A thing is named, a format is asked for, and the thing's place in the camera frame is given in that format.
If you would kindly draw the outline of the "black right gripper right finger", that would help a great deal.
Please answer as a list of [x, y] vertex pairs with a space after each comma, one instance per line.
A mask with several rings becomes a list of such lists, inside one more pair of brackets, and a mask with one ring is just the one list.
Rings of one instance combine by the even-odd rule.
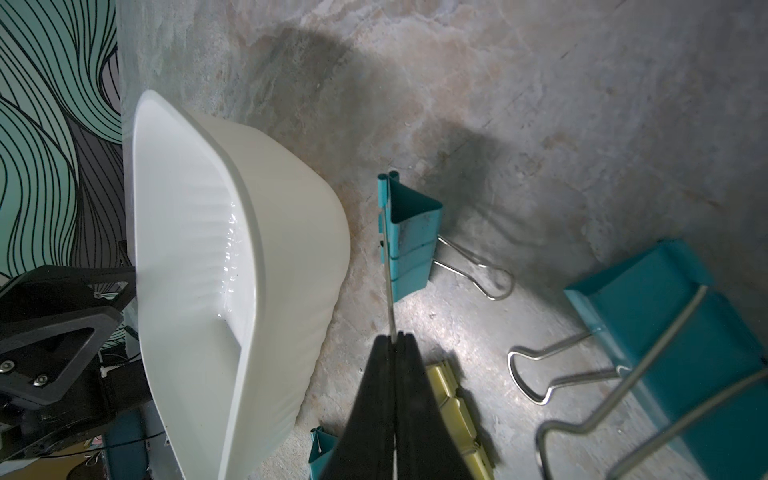
[[415, 337], [394, 345], [395, 445], [399, 479], [469, 479], [432, 392]]

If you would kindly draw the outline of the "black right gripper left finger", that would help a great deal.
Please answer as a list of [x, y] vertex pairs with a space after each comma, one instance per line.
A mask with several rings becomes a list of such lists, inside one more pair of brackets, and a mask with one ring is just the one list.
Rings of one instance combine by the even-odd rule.
[[395, 380], [391, 338], [375, 338], [346, 427], [323, 479], [391, 479], [394, 468]]

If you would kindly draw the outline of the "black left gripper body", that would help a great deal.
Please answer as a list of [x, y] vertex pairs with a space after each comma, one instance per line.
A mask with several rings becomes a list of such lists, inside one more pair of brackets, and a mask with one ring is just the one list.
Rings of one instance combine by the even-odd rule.
[[117, 418], [152, 399], [139, 353], [103, 374], [94, 359], [58, 401], [25, 408], [1, 393], [1, 460], [52, 455], [105, 433]]

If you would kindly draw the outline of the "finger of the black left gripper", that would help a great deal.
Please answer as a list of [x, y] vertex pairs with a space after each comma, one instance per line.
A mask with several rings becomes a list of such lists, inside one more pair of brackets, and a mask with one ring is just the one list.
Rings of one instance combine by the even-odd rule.
[[1, 287], [1, 395], [20, 408], [63, 398], [122, 322], [132, 267], [41, 266]]

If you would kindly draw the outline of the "yellow binder clip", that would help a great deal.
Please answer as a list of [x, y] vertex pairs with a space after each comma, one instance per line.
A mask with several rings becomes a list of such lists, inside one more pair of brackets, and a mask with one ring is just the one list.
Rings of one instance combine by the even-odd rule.
[[438, 409], [448, 433], [474, 479], [493, 480], [493, 466], [478, 440], [469, 409], [459, 396], [459, 382], [446, 360], [426, 367]]

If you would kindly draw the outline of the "white plastic storage tray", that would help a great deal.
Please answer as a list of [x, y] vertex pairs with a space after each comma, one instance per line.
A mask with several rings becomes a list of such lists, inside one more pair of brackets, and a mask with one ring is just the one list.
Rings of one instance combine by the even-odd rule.
[[265, 133], [148, 90], [132, 136], [137, 320], [182, 475], [243, 479], [289, 435], [350, 262], [333, 189]]

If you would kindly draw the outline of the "teal binder clip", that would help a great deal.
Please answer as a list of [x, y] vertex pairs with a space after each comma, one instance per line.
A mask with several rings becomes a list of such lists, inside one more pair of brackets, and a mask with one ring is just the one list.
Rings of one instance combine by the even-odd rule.
[[309, 479], [320, 480], [338, 443], [338, 437], [326, 431], [322, 426], [313, 428], [310, 434], [312, 445], [308, 458]]
[[[479, 256], [440, 234], [443, 204], [400, 182], [395, 170], [377, 176], [380, 261], [384, 266], [388, 333], [397, 339], [394, 305], [408, 295], [424, 289], [433, 267], [469, 281], [490, 301], [508, 298], [514, 278], [508, 270], [488, 264]], [[484, 288], [470, 273], [436, 258], [438, 246], [448, 247], [473, 267], [484, 272], [497, 271], [509, 279], [509, 286], [497, 294]]]
[[664, 240], [566, 289], [585, 324], [582, 333], [542, 349], [511, 348], [509, 374], [537, 405], [551, 396], [525, 383], [518, 359], [540, 361], [596, 339], [612, 363], [550, 382], [551, 390], [609, 380], [616, 387], [584, 421], [538, 427], [535, 455], [544, 478], [552, 475], [549, 434], [588, 435], [628, 395], [658, 430], [613, 466], [610, 478], [623, 477], [673, 441], [712, 479], [766, 477], [767, 352], [714, 284], [685, 242]]

